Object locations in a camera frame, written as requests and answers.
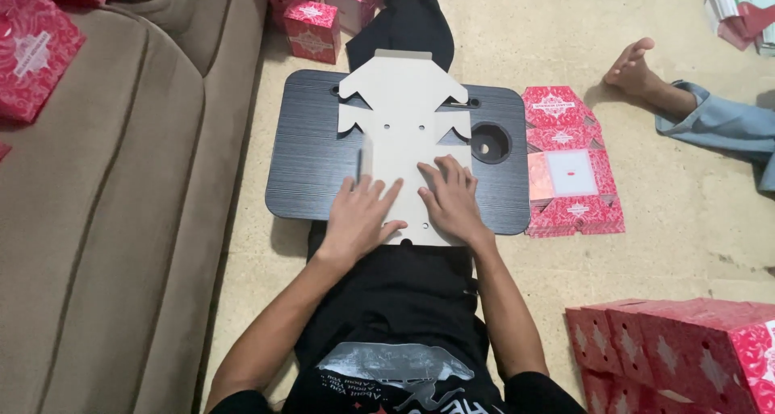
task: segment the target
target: graphic print on t-shirt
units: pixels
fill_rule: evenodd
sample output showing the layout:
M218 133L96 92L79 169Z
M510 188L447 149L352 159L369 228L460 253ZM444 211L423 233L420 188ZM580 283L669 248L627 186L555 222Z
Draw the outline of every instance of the graphic print on t-shirt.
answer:
M411 393L395 407L397 411L413 400L426 410L438 409L465 389L448 391L436 401L433 399L436 382L446 381L451 376L464 381L474 377L473 371L446 349L422 344L340 343L320 361L318 369L349 378L376 381Z

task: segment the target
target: beige floor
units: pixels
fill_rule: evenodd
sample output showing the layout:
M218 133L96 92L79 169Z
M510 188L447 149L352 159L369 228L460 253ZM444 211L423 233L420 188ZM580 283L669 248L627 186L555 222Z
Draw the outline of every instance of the beige floor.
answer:
M601 121L627 233L531 240L499 246L540 329L552 377L580 397L563 308L613 299L712 296L775 302L775 201L759 196L751 167L657 136L649 113L598 86L621 49L641 36L657 47L654 70L754 104L775 89L775 62L714 38L702 0L440 0L457 54L451 73L466 84L523 92L568 84ZM209 381L251 320L304 264L305 222L274 219L264 204L285 78L302 68L347 72L287 56L267 36L266 63L242 194L218 307ZM270 395L284 399L290 370Z

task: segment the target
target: black pants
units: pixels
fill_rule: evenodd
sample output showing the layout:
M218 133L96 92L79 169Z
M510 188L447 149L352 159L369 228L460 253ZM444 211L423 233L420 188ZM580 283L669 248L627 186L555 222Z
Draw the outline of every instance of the black pants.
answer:
M450 70L455 46L437 0L384 0L386 8L358 36L347 44L350 70L374 56L377 49L432 52L433 61ZM307 261L325 238L326 222L313 222L308 238ZM451 319L469 326L477 339L477 352L487 357L488 339L484 324L474 315L477 309L476 280L469 250L464 247L380 246L359 261L322 300L295 346L302 370L314 366L344 338L353 324L407 330L422 319L407 314L422 312L422 303L407 305L401 290L444 298ZM363 314L372 313L370 320ZM428 330L433 328L427 320Z

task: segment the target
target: hand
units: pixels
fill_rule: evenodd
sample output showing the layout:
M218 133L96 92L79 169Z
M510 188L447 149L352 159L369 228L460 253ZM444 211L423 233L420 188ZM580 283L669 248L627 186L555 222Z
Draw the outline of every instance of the hand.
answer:
M371 176L363 175L353 188L354 179L347 177L331 205L329 225L318 253L333 259L338 266L350 270L361 258L381 245L388 237L408 226L394 220L383 225L388 210L398 197L404 180L398 179L380 200L385 189L383 181L371 186Z
M493 232L484 225L477 205L476 193L478 180L468 168L463 169L451 155L437 157L436 164L446 171L446 181L441 171L429 164L418 163L417 167L433 178L436 192L421 188L418 193L431 220L444 232L448 232L468 246L476 241L487 239Z

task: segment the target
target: beige sofa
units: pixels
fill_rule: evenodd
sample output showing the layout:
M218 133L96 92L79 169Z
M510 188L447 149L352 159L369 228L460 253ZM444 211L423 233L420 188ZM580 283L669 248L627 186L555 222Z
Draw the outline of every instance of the beige sofa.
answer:
M86 43L0 122L0 412L190 412L266 0L68 12Z

